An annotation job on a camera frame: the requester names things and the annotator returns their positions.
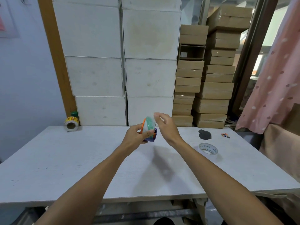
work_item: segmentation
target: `white cardboard box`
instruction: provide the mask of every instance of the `white cardboard box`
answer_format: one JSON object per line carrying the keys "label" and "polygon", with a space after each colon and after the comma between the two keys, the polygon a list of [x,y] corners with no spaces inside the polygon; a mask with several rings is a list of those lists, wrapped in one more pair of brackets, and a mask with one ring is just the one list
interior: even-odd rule
{"label": "white cardboard box", "polygon": [[53,3],[65,56],[121,58],[118,8]]}
{"label": "white cardboard box", "polygon": [[181,0],[122,0],[123,9],[180,12]]}
{"label": "white cardboard box", "polygon": [[123,96],[118,58],[66,57],[74,96]]}
{"label": "white cardboard box", "polygon": [[53,1],[119,7],[119,0],[53,0]]}
{"label": "white cardboard box", "polygon": [[155,112],[172,116],[173,97],[127,97],[128,100],[128,124],[137,125]]}
{"label": "white cardboard box", "polygon": [[82,126],[126,126],[125,97],[75,97]]}
{"label": "white cardboard box", "polygon": [[177,61],[126,59],[127,95],[172,97]]}
{"label": "white cardboard box", "polygon": [[125,58],[177,60],[180,15],[123,10]]}

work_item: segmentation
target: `person's left hand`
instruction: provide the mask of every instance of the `person's left hand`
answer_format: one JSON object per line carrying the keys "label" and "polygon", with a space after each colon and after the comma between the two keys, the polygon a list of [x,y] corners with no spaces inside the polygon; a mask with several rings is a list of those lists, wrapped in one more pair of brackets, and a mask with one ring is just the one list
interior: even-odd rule
{"label": "person's left hand", "polygon": [[145,139],[147,137],[150,137],[154,133],[154,130],[149,130],[140,134],[137,131],[141,128],[142,124],[130,126],[124,136],[122,143],[120,144],[120,147],[125,148],[129,153],[128,155],[136,150],[140,146],[140,144],[147,143],[148,141],[145,141]]}

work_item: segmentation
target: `clear tape roll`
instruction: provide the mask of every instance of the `clear tape roll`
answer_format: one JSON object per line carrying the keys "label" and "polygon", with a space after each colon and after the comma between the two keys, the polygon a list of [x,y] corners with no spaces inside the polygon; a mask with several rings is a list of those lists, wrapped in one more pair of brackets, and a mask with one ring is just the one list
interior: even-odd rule
{"label": "clear tape roll", "polygon": [[79,127],[79,120],[77,117],[68,117],[65,120],[64,129],[67,132],[74,132],[78,129],[78,127]]}
{"label": "clear tape roll", "polygon": [[199,144],[197,151],[208,158],[210,161],[217,161],[218,149],[215,146],[208,143],[201,143]]}

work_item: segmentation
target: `wooden door frame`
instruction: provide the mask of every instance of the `wooden door frame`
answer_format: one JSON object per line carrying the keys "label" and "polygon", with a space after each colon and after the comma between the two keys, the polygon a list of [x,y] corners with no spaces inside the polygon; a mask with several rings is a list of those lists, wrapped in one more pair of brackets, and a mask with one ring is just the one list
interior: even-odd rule
{"label": "wooden door frame", "polygon": [[40,13],[43,19],[45,32],[48,39],[48,44],[58,80],[58,85],[62,95],[67,117],[71,112],[77,111],[75,97],[73,96],[71,84],[69,80],[65,56],[62,50],[57,22],[55,18],[52,0],[37,0]]}

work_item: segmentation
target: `hand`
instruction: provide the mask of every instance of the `hand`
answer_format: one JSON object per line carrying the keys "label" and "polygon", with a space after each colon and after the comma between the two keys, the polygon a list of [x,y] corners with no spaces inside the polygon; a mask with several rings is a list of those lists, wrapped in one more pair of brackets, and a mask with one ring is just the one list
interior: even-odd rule
{"label": "hand", "polygon": [[120,144],[120,147],[125,148],[127,153],[129,153],[128,155],[136,150],[140,146],[140,144],[147,143],[148,141],[145,141],[145,139],[150,137],[154,133],[154,130],[149,130],[140,134],[137,131],[141,128],[142,124],[130,126],[124,136],[122,143]]}
{"label": "hand", "polygon": [[169,145],[175,147],[176,144],[184,141],[181,138],[173,119],[169,115],[163,113],[154,113],[154,119],[159,126],[160,133]]}

